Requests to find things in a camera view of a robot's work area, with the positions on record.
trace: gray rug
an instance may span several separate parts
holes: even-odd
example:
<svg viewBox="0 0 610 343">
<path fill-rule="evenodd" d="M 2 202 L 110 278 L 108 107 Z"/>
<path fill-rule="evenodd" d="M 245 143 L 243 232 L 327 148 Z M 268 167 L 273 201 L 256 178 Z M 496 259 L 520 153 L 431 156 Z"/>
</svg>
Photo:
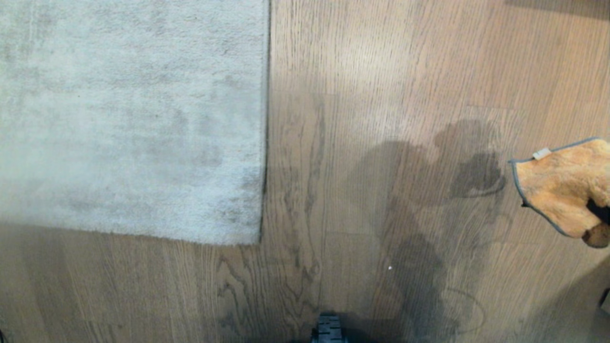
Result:
<svg viewBox="0 0 610 343">
<path fill-rule="evenodd" d="M 267 41 L 267 0 L 0 0 L 0 221 L 258 242 Z"/>
</svg>

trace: white tag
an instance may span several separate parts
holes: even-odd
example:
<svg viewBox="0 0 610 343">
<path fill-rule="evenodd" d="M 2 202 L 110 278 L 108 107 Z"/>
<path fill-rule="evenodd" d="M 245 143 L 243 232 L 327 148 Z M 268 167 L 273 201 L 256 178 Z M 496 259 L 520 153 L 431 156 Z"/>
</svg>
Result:
<svg viewBox="0 0 610 343">
<path fill-rule="evenodd" d="M 539 161 L 552 153 L 553 152 L 549 148 L 544 148 L 542 150 L 536 151 L 534 153 L 534 158 Z"/>
</svg>

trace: wood grain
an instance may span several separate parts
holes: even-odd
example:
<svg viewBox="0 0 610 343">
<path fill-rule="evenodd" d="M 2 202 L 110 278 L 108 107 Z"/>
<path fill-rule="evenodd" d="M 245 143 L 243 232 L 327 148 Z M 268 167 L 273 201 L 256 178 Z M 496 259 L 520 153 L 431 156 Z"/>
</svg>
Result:
<svg viewBox="0 0 610 343">
<path fill-rule="evenodd" d="M 274 0 L 262 241 L 0 227 L 11 342 L 607 342 L 609 250 L 506 161 L 610 137 L 610 3 Z"/>
</svg>

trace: wooden floor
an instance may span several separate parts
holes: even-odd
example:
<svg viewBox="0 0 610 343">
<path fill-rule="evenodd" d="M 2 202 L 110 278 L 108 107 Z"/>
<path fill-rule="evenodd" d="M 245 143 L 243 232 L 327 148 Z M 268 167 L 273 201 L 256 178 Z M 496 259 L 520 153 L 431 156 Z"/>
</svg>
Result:
<svg viewBox="0 0 610 343">
<path fill-rule="evenodd" d="M 607 0 L 275 0 L 262 243 L 3 226 L 10 342 L 610 342 L 506 161 L 610 137 Z"/>
</svg>

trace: orange microfiber cloth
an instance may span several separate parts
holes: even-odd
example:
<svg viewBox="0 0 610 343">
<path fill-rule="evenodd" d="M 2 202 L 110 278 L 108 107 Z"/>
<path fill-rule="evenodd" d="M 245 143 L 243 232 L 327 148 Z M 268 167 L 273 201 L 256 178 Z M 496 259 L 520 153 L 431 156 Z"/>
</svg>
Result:
<svg viewBox="0 0 610 343">
<path fill-rule="evenodd" d="M 610 242 L 610 145 L 590 138 L 534 158 L 512 160 L 523 205 L 545 217 L 560 233 L 591 247 Z"/>
</svg>

